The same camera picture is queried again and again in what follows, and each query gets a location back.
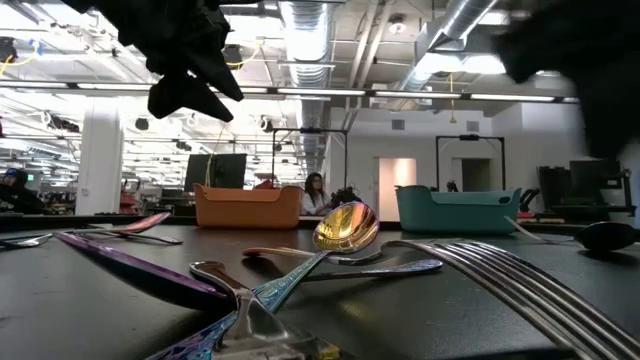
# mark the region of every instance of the orange bin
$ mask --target orange bin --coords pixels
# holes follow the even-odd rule
[[[221,189],[193,185],[203,227],[291,229],[300,219],[302,189]]]

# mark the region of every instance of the doorway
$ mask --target doorway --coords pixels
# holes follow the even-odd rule
[[[491,159],[460,159],[462,165],[461,191],[491,190]]]
[[[376,208],[382,221],[400,221],[396,185],[416,185],[416,159],[377,158],[378,167],[375,177],[378,179]]]

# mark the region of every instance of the woman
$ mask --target woman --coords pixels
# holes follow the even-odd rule
[[[331,200],[323,190],[322,176],[307,176],[302,197],[302,215],[326,215],[331,211]]]

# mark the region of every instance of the teal basket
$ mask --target teal basket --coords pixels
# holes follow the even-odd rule
[[[431,233],[510,234],[504,217],[516,219],[520,190],[431,192],[426,186],[396,186],[403,230]]]

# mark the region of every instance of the desk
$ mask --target desk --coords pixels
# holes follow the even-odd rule
[[[217,260],[251,287],[281,276],[301,261],[275,256],[243,260],[243,249],[313,250],[308,229],[159,226],[149,233],[185,242],[102,243],[184,274],[191,261]],[[361,255],[376,251],[385,241],[423,238],[382,231]],[[640,336],[639,245],[598,260],[573,243],[546,245],[519,237],[477,240],[530,260]],[[424,257],[407,252],[388,263]],[[316,271],[338,269],[345,270],[323,264]],[[125,285],[58,240],[35,249],[0,250],[0,294],[0,359],[141,359],[216,320]],[[362,359],[444,359],[552,346],[497,298],[446,265],[440,274],[400,280],[303,284],[278,316]]]

